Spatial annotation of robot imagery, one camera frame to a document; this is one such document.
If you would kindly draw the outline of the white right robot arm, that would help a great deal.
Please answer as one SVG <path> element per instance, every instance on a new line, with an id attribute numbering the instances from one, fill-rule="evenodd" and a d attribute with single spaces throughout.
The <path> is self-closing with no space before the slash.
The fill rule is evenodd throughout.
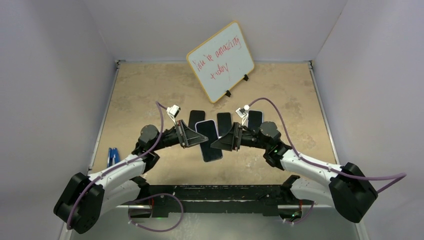
<path id="1" fill-rule="evenodd" d="M 353 163 L 332 164 L 296 153 L 281 140 L 276 124 L 266 121 L 256 130 L 234 123 L 231 130 L 210 145 L 214 149 L 237 151 L 241 146 L 263 149 L 265 161 L 273 168 L 296 173 L 281 189 L 288 204 L 309 200 L 327 205 L 346 220 L 359 223 L 378 198 L 378 192 Z"/>

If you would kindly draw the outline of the black phone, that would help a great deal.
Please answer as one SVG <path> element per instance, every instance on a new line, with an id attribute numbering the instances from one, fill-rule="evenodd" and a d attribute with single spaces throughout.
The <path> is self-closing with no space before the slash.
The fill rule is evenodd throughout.
<path id="1" fill-rule="evenodd" d="M 218 137 L 221 138 L 226 135 L 232 128 L 232 114 L 230 112 L 218 112 L 216 117 Z"/>

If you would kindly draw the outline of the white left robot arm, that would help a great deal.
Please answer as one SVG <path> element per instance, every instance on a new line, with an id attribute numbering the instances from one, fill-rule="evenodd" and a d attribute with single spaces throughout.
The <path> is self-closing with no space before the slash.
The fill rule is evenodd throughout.
<path id="1" fill-rule="evenodd" d="M 73 175 L 53 208 L 70 230 L 83 234 L 99 217 L 125 203 L 142 205 L 151 198 L 150 185 L 142 175 L 159 160 L 156 150 L 174 145 L 190 148 L 208 138 L 189 128 L 183 120 L 164 132 L 152 124 L 144 126 L 135 149 L 125 159 L 96 173 Z"/>

